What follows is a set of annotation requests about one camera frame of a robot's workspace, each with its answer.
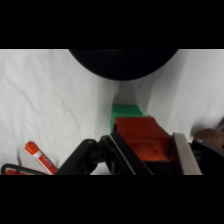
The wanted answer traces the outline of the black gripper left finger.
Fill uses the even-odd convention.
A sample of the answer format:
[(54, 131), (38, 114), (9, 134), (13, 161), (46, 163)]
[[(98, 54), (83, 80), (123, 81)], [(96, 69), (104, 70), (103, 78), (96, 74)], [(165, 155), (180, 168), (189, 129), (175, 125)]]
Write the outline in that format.
[(56, 172), (57, 175), (90, 175), (105, 163), (112, 175), (152, 175), (119, 133), (99, 141), (83, 140)]

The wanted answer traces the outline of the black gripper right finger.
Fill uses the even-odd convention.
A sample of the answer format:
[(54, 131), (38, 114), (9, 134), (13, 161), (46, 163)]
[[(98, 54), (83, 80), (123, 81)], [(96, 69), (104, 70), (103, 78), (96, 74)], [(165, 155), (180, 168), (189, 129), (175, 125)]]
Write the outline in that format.
[(171, 158), (182, 175), (224, 175), (224, 150), (205, 140), (189, 143), (184, 134), (174, 133)]

